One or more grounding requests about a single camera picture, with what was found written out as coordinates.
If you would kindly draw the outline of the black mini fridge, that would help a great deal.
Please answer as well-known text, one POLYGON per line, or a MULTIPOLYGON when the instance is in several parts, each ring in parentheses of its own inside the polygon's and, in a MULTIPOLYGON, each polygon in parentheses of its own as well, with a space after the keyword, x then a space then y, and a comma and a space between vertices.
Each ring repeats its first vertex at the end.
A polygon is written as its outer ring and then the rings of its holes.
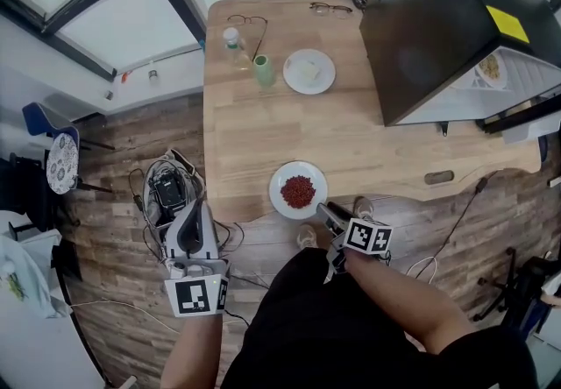
POLYGON ((506 143, 561 130, 561 24, 547 0, 369 0, 359 29, 385 125, 473 121, 506 143), (495 52, 502 90, 475 69, 495 52))

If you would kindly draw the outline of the white side desk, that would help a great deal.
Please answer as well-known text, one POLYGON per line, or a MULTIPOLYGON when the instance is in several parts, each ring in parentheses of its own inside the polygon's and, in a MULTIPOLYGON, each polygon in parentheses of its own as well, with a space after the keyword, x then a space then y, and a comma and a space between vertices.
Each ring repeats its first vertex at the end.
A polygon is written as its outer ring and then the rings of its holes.
POLYGON ((70 317, 43 319, 0 281, 0 378, 10 389, 104 389, 70 317))

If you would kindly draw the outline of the clear plastic bag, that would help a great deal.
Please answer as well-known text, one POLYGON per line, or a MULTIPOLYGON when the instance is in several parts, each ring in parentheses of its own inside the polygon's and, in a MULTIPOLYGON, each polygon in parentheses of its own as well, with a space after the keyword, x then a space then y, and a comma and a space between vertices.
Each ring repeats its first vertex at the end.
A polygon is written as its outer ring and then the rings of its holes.
POLYGON ((0 276, 14 277, 22 302, 43 319, 68 317, 57 272, 52 268, 53 248, 62 237, 57 229, 24 241, 0 235, 0 276))

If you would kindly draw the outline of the person's left shoe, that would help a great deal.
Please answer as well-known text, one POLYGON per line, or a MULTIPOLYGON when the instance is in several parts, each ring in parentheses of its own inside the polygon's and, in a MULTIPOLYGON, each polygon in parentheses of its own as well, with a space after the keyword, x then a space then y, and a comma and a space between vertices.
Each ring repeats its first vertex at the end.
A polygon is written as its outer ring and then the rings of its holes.
POLYGON ((306 248, 317 248, 316 232, 309 224, 302 224, 299 226, 297 237, 297 245, 301 250, 306 248))

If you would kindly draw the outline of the black-frame glasses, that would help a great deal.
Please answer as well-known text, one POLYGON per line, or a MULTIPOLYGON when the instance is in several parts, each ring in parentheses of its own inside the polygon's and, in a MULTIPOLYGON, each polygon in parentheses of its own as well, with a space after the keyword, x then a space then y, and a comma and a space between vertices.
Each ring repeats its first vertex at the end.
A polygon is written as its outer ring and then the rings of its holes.
POLYGON ((333 16, 347 19, 353 15, 353 9, 343 5, 331 5, 322 2, 313 2, 309 5, 310 11, 318 17, 333 16))

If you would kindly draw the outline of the person's shoe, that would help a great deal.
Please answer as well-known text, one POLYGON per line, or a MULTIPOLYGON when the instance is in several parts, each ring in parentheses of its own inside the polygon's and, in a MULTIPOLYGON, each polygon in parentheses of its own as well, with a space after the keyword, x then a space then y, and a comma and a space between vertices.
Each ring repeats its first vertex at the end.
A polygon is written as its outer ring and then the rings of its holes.
POLYGON ((359 196, 353 203, 353 214, 355 217, 373 220, 373 203, 364 196, 359 196))
POLYGON ((302 224, 299 226, 297 237, 297 245, 301 250, 306 248, 317 248, 316 232, 309 224, 302 224))

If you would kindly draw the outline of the bags of equipment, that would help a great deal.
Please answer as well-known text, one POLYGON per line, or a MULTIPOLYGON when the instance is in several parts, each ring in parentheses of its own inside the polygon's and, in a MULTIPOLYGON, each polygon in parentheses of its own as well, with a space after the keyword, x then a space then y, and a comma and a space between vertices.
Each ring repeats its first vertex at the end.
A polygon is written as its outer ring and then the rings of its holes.
POLYGON ((178 150, 168 149, 146 170, 142 213, 151 230, 166 228, 177 214, 206 192, 203 177, 178 150))

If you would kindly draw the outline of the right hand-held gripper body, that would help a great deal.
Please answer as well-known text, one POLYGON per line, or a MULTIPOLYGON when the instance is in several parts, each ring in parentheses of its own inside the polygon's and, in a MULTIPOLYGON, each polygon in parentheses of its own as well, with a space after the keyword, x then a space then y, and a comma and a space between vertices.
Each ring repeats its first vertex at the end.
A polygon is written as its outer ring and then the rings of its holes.
POLYGON ((377 258, 386 265, 391 262, 389 245, 393 228, 374 220, 352 218, 344 234, 333 236, 327 252, 329 271, 326 277, 331 281, 336 275, 346 273, 346 249, 353 250, 369 257, 377 258))

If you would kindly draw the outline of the person's black shorts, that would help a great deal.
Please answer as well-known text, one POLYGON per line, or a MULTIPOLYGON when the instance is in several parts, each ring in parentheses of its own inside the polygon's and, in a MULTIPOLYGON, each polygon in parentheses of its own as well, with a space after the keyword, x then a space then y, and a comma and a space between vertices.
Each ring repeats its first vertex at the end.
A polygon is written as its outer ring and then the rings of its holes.
POLYGON ((328 276, 306 247, 274 278, 221 389, 538 389, 520 334, 482 329, 438 353, 411 335, 349 275, 328 276))

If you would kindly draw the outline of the clear plastic bottle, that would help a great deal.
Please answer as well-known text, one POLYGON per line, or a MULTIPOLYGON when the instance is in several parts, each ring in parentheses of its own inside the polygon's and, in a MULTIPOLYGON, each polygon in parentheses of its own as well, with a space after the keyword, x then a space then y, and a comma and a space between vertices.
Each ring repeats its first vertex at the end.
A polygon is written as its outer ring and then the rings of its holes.
POLYGON ((231 64, 240 70, 248 70, 252 61, 237 28, 228 27, 223 32, 224 48, 231 64))

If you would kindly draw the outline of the white round plate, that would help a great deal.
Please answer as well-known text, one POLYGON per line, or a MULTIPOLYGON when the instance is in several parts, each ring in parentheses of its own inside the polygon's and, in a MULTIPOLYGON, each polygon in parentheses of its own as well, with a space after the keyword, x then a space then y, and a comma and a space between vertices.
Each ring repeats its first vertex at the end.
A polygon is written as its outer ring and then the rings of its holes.
POLYGON ((273 175, 268 189, 269 199, 274 209, 291 220, 306 220, 316 214, 318 203, 324 203, 328 196, 328 184, 323 173, 314 165, 304 161, 292 161, 281 166, 273 175), (281 196, 281 188, 286 180, 293 176, 310 177, 316 194, 308 207, 303 209, 292 209, 281 196))
POLYGON ((332 59, 316 49, 301 49, 290 54, 283 66, 285 83, 294 91, 304 95, 318 95, 327 91, 335 81, 336 69, 332 59), (320 74, 309 85, 300 78, 296 64, 309 60, 321 68, 320 74))
POLYGON ((507 83, 508 83, 507 67, 506 67, 504 59, 501 57, 500 53, 495 52, 495 53, 491 53, 491 54, 493 54, 497 58, 497 61, 499 62, 501 77, 499 78, 498 81, 493 81, 493 80, 490 80, 489 78, 483 76, 482 73, 479 71, 479 67, 478 67, 479 63, 476 65, 475 69, 476 69, 476 72, 479 74, 479 76, 485 81, 485 83, 488 86, 490 86, 491 88, 502 90, 507 86, 507 83))

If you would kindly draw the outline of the pile of green-brown grains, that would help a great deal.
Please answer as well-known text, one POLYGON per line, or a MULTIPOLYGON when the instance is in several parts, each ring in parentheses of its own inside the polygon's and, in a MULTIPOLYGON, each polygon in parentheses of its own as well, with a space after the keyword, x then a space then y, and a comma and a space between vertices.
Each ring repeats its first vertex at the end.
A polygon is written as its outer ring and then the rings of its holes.
POLYGON ((479 71, 483 76, 493 81, 498 81, 501 77, 500 66, 497 58, 493 54, 489 54, 479 64, 479 71))

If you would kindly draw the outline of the person's right forearm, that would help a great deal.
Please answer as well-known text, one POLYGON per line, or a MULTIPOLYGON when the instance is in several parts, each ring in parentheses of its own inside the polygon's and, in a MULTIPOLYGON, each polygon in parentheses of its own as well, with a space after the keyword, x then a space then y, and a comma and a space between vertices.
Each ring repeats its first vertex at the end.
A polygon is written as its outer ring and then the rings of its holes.
POLYGON ((345 268, 393 321, 431 354, 476 329, 443 291, 360 252, 345 250, 345 268))

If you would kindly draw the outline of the large black-frame window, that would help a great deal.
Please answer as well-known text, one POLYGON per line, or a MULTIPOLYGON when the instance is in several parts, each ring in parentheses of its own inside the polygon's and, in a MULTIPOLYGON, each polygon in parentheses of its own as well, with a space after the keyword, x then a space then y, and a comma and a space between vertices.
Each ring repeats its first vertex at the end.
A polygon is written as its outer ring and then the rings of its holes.
POLYGON ((0 0, 0 15, 106 81, 206 40, 195 0, 0 0))

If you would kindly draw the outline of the dark red beans pile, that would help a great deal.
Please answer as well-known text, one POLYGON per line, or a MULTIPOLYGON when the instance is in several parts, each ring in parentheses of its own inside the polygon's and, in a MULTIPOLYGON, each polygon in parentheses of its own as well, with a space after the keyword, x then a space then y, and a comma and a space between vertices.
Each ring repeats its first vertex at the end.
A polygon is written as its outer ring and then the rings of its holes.
POLYGON ((280 194, 290 208, 303 209, 312 202, 316 189, 310 177, 297 175, 286 180, 280 194))

